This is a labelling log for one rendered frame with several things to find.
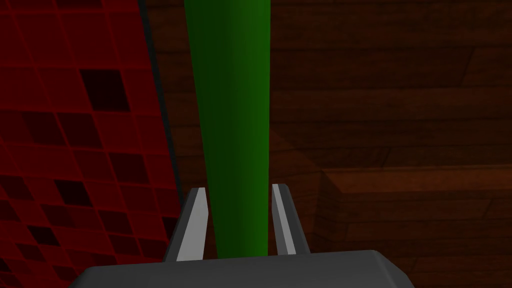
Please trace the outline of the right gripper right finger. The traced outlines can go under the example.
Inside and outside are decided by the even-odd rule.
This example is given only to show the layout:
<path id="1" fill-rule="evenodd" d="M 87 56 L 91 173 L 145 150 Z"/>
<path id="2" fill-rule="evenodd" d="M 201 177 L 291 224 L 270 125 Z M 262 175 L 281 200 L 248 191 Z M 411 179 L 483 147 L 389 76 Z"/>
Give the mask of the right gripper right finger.
<path id="1" fill-rule="evenodd" d="M 278 255 L 310 254 L 289 186 L 272 185 L 271 212 Z"/>

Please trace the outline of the green cylindrical bar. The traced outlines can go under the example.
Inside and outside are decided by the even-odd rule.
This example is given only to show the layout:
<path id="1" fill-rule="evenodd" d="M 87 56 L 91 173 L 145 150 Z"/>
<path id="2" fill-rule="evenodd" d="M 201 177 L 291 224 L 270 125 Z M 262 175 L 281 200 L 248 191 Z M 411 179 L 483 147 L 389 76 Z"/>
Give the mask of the green cylindrical bar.
<path id="1" fill-rule="evenodd" d="M 184 0 L 219 258 L 268 254 L 270 0 Z"/>

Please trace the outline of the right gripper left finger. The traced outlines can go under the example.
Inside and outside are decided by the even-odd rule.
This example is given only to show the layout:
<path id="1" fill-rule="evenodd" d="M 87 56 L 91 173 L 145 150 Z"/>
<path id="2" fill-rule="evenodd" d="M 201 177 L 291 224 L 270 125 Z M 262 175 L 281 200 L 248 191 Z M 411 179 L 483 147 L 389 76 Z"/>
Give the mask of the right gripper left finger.
<path id="1" fill-rule="evenodd" d="M 208 226 L 208 201 L 205 187 L 194 187 L 187 194 L 164 262 L 203 260 Z"/>

